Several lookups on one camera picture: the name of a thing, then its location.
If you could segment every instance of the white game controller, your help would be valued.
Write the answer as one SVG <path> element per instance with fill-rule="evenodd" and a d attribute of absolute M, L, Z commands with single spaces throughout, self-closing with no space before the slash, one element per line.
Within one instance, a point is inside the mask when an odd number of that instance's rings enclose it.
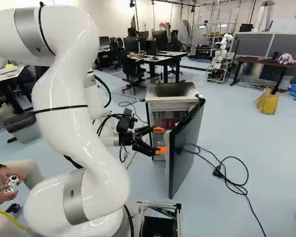
<path fill-rule="evenodd" d="M 14 187 L 17 185 L 17 183 L 19 182 L 19 180 L 20 179 L 16 175 L 10 176 L 9 177 L 9 182 L 8 183 L 4 183 L 4 185 L 7 184 L 10 187 L 7 188 L 7 189 L 3 189 L 2 192 L 4 192 L 5 194 L 9 194 L 9 193 L 14 192 Z"/>

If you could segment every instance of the pink stuffed toy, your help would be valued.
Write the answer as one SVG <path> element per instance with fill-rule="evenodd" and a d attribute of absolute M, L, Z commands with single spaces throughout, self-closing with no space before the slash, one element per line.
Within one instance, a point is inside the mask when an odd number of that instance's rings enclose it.
<path fill-rule="evenodd" d="M 294 64 L 294 59 L 290 54 L 286 53 L 279 58 L 278 62 L 279 64 L 284 64 L 284 65 Z"/>

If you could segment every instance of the gray partition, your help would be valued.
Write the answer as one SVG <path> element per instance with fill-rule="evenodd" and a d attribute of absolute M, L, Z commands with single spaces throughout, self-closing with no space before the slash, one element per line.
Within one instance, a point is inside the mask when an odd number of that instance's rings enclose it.
<path fill-rule="evenodd" d="M 289 53 L 296 60 L 296 35 L 276 34 L 268 57 L 272 57 L 274 52 Z"/>
<path fill-rule="evenodd" d="M 273 34 L 236 34 L 231 52 L 236 50 L 237 41 L 240 40 L 237 49 L 238 55 L 265 57 L 271 43 L 272 36 Z"/>

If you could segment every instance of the black desk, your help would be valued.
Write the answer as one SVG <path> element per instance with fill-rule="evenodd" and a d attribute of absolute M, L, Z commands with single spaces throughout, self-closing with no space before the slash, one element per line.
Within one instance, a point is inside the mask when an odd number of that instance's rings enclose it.
<path fill-rule="evenodd" d="M 158 56 L 165 56 L 173 58 L 174 63 L 176 64 L 176 83 L 180 82 L 180 61 L 181 58 L 187 56 L 187 52 L 171 52 L 171 51 L 164 51 L 158 52 Z"/>
<path fill-rule="evenodd" d="M 13 107 L 14 113 L 17 115 L 24 113 L 24 111 L 30 111 L 33 109 L 33 107 L 30 107 L 23 110 L 18 100 L 16 99 L 13 91 L 10 88 L 11 80 L 13 79 L 16 80 L 16 83 L 22 89 L 23 94 L 28 98 L 30 102 L 32 102 L 31 94 L 28 92 L 28 90 L 26 89 L 26 87 L 24 86 L 21 80 L 21 76 L 22 76 L 22 73 L 24 72 L 24 69 L 25 69 L 25 66 L 18 67 L 18 71 L 11 72 L 12 74 L 9 77 L 3 77 L 0 75 L 0 90 L 6 97 L 8 103 L 10 103 L 11 106 Z"/>
<path fill-rule="evenodd" d="M 130 57 L 130 59 L 137 60 L 138 63 L 147 63 L 149 64 L 150 70 L 150 77 L 155 77 L 155 70 L 154 66 L 159 65 L 163 66 L 163 83 L 168 83 L 168 65 L 173 63 L 173 58 L 171 57 L 164 57 L 164 56 L 157 56 L 158 60 L 153 60 L 151 58 L 139 58 L 139 57 Z"/>
<path fill-rule="evenodd" d="M 279 67 L 281 68 L 281 74 L 280 77 L 277 80 L 277 83 L 274 87 L 274 89 L 272 90 L 272 95 L 275 95 L 278 86 L 280 85 L 283 76 L 285 75 L 285 72 L 287 70 L 287 68 L 291 68 L 292 66 L 290 64 L 284 65 L 284 64 L 279 64 L 277 61 L 272 61 L 271 59 L 263 59 L 263 60 L 259 60 L 259 58 L 256 57 L 238 57 L 235 58 L 235 61 L 238 62 L 238 66 L 237 66 L 237 70 L 235 73 L 235 77 L 233 79 L 233 82 L 230 85 L 235 85 L 239 82 L 238 80 L 238 74 L 241 68 L 241 65 L 243 63 L 259 63 L 259 64 L 263 64 L 263 65 L 270 65 L 270 66 L 275 66 L 275 67 Z"/>
<path fill-rule="evenodd" d="M 100 49 L 98 53 L 98 58 L 101 64 L 101 67 L 103 67 L 103 56 L 107 55 L 108 57 L 110 56 L 111 50 L 108 49 Z"/>

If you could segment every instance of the fridge door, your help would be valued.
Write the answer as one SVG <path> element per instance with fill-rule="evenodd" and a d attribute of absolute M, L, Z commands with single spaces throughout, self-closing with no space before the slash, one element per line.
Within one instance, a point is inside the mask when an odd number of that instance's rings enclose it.
<path fill-rule="evenodd" d="M 180 122 L 170 134 L 165 135 L 166 145 L 169 147 L 166 154 L 165 174 L 168 176 L 166 181 L 169 185 L 170 199 L 176 194 L 193 164 L 194 154 L 186 150 L 195 152 L 195 147 L 189 144 L 197 144 L 204 105 L 205 99 L 201 98 L 184 121 Z"/>

